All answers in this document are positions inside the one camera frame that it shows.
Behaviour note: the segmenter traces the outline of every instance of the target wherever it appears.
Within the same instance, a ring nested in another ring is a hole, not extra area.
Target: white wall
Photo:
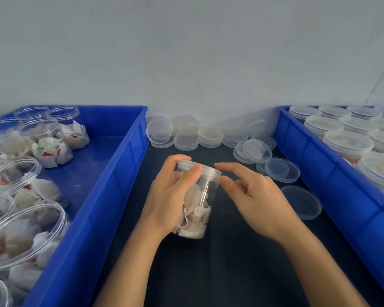
[[[206,123],[382,102],[384,0],[0,0],[0,114],[143,104]]]

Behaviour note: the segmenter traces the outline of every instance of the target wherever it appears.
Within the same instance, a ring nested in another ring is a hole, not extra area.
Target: blue plastic tray
[[[279,107],[273,138],[384,289],[384,194]]]
[[[73,219],[26,307],[88,306],[149,140],[144,106],[79,106],[91,138],[65,165],[46,169]],[[0,117],[11,117],[12,113]]]

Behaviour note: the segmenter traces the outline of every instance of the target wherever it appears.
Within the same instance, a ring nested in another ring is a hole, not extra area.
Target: person's left hand
[[[163,239],[173,231],[182,215],[186,192],[200,178],[202,165],[196,164],[176,180],[175,165],[179,160],[191,160],[186,155],[167,158],[152,182],[138,224],[147,226]]]

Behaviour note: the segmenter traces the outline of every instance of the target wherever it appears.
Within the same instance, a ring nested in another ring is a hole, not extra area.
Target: black tabletop
[[[114,266],[140,216],[151,182],[169,155],[186,154],[192,161],[213,166],[235,162],[233,150],[199,147],[181,152],[148,147],[127,206],[107,255],[93,299]],[[284,157],[276,148],[274,157]],[[256,171],[256,165],[246,165]],[[233,179],[234,174],[223,172]],[[287,185],[277,182],[282,188]],[[307,188],[301,180],[293,185]],[[371,306],[384,307],[384,291],[371,276],[329,216],[304,221],[321,240]],[[217,188],[205,237],[200,240],[168,235],[156,253],[149,274],[145,306],[246,307],[308,306],[307,299],[283,250],[257,235],[239,214],[221,186]]]

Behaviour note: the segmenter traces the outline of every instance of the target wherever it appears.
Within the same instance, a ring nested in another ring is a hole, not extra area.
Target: person's right arm
[[[238,163],[217,163],[233,172],[220,184],[246,222],[258,233],[275,240],[290,259],[312,307],[368,306],[318,238],[297,217],[278,186],[269,177]]]

